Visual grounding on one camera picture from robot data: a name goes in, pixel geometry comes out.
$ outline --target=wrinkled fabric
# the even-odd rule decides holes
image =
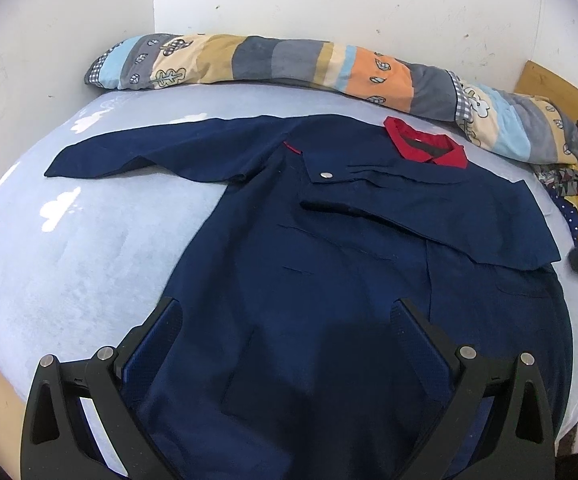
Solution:
[[[571,327],[524,183],[405,160],[384,128],[340,116],[114,132],[46,175],[154,164],[229,182],[165,287],[183,328],[137,412],[183,476],[393,476],[450,395],[429,391],[444,364],[402,356],[390,316],[404,297],[457,344],[532,352],[560,425]]]

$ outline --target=red object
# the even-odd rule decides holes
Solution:
[[[467,167],[467,156],[464,148],[446,135],[432,135],[414,130],[405,121],[395,117],[387,117],[384,120],[384,127],[387,129],[391,141],[396,149],[407,160],[415,162],[433,162],[439,166],[453,166],[465,169]],[[434,148],[427,152],[425,144]],[[442,152],[441,155],[434,156],[433,152]]]
[[[286,140],[285,142],[283,142],[283,144],[289,148],[290,150],[292,150],[294,153],[297,153],[298,155],[302,155],[303,152],[301,152],[298,148],[294,148],[293,146],[291,146]]]

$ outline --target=wooden furniture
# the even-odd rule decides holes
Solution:
[[[514,92],[547,97],[570,119],[578,120],[578,89],[533,61],[525,64]]]

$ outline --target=patterned pillowcase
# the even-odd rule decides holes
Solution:
[[[264,81],[338,91],[420,117],[467,119],[458,78],[357,46],[229,34],[150,34],[114,45],[85,76],[109,89]]]
[[[574,124],[542,97],[468,84],[447,70],[358,46],[229,34],[150,34],[111,47],[85,82],[108,89],[261,81],[333,90],[458,123],[477,146],[532,164],[575,164]]]

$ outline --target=metal screw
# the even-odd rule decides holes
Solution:
[[[520,355],[520,360],[524,362],[527,366],[531,366],[536,362],[534,356],[527,352],[522,352],[522,354]]]
[[[111,346],[103,346],[101,349],[98,350],[98,353],[96,355],[98,356],[98,359],[100,359],[101,361],[106,361],[113,354],[114,349],[111,348]]]
[[[47,368],[51,363],[53,363],[53,356],[51,354],[47,354],[40,359],[40,366],[42,368]]]
[[[465,359],[474,359],[476,357],[476,350],[470,346],[463,346],[460,349],[460,355]]]

